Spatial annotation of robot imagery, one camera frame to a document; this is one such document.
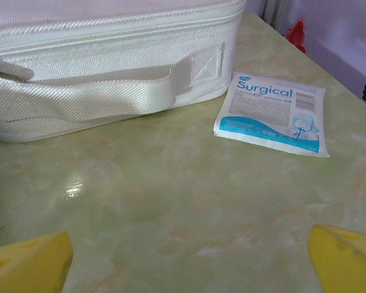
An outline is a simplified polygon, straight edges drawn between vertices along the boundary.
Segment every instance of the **green marble table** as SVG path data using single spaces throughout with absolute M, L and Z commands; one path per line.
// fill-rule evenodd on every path
M 330 158 L 212 134 L 224 97 L 0 142 L 0 245 L 69 232 L 64 292 L 322 292 L 313 224 L 366 233 L 366 105 L 255 15 L 235 70 L 327 89 Z

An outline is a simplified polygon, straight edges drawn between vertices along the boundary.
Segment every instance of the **fabric handle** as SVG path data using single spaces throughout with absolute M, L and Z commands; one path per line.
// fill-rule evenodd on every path
M 87 121 L 170 109 L 176 97 L 190 87 L 219 78 L 222 52 L 223 45 L 217 45 L 194 52 L 168 68 L 139 70 L 141 79 L 125 79 L 118 74 L 119 79 L 64 86 L 49 85 L 49 81 L 0 81 L 0 120 Z

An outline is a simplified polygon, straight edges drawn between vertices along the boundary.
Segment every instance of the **yellow object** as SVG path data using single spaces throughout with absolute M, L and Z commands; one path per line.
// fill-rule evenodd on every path
M 0 247 L 0 293 L 61 292 L 72 258 L 66 232 Z
M 315 225 L 308 252 L 325 293 L 366 293 L 366 234 Z

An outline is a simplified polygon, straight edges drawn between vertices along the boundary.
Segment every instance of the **woven fabric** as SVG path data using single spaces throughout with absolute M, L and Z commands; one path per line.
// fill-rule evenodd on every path
M 205 12 L 236 5 L 242 0 L 0 0 L 0 27 L 31 27 L 48 20 L 63 25 L 83 26 L 89 19 L 113 21 L 133 19 L 136 15 L 178 15 L 185 10 Z
M 0 78 L 0 139 L 44 139 L 222 95 L 240 15 L 199 28 L 44 49 L 2 58 L 33 71 Z

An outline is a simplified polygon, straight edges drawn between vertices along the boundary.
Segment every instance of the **wall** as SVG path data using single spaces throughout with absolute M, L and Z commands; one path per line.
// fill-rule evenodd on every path
M 250 13 L 258 14 L 261 2 L 262 2 L 262 0 L 247 0 L 244 13 L 245 14 L 250 14 Z
M 308 56 L 358 97 L 366 83 L 366 0 L 289 0 L 280 32 L 303 18 Z

